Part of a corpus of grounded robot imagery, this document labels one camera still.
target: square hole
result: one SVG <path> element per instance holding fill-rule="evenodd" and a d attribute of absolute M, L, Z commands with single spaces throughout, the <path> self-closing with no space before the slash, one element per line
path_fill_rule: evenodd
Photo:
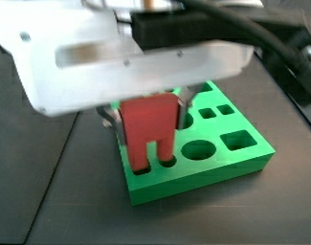
<path fill-rule="evenodd" d="M 233 113 L 233 109 L 226 104 L 217 106 L 217 109 L 222 115 L 230 115 Z"/>
<path fill-rule="evenodd" d="M 214 112 L 209 108 L 201 109 L 200 114 L 204 119 L 212 119 L 216 117 Z"/>
<path fill-rule="evenodd" d="M 202 86 L 201 86 L 200 93 L 201 93 L 201 92 L 209 92 L 209 91 L 212 91 L 212 88 L 210 88 L 209 84 L 205 82 L 205 83 L 202 84 Z"/>
<path fill-rule="evenodd" d="M 229 134 L 222 134 L 220 138 L 228 150 L 230 151 L 246 148 L 257 144 L 257 142 L 253 140 L 252 136 L 245 130 L 240 130 Z"/>

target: green block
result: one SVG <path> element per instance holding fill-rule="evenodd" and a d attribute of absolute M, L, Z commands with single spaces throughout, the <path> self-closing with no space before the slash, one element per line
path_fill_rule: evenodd
<path fill-rule="evenodd" d="M 118 148 L 132 205 L 258 171 L 274 152 L 210 81 L 193 99 L 184 127 L 174 132 L 174 164 L 170 162 L 170 167 L 161 165 L 156 145 L 149 143 L 150 171 L 134 175 L 125 146 Z"/>

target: red object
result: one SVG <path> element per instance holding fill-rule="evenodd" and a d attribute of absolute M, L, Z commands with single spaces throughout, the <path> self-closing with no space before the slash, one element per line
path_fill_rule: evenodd
<path fill-rule="evenodd" d="M 161 94 L 120 103 L 126 150 L 132 172 L 148 168 L 146 143 L 156 142 L 157 158 L 172 158 L 177 119 L 177 96 Z"/>

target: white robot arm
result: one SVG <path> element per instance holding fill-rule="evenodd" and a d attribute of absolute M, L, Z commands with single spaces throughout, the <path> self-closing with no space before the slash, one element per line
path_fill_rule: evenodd
<path fill-rule="evenodd" d="M 118 31 L 114 14 L 178 8 L 168 2 L 86 2 L 96 11 L 81 3 L 0 0 L 0 45 L 13 56 L 29 102 L 46 116 L 234 76 L 248 64 L 252 47 L 224 41 L 141 51 Z"/>

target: dark background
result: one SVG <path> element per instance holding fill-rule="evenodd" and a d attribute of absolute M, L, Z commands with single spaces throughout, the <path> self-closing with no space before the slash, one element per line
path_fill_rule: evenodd
<path fill-rule="evenodd" d="M 311 15 L 311 0 L 262 2 Z M 94 110 L 34 113 L 0 51 L 0 243 L 311 244 L 311 127 L 254 57 L 216 84 L 276 154 L 258 173 L 132 207 Z"/>

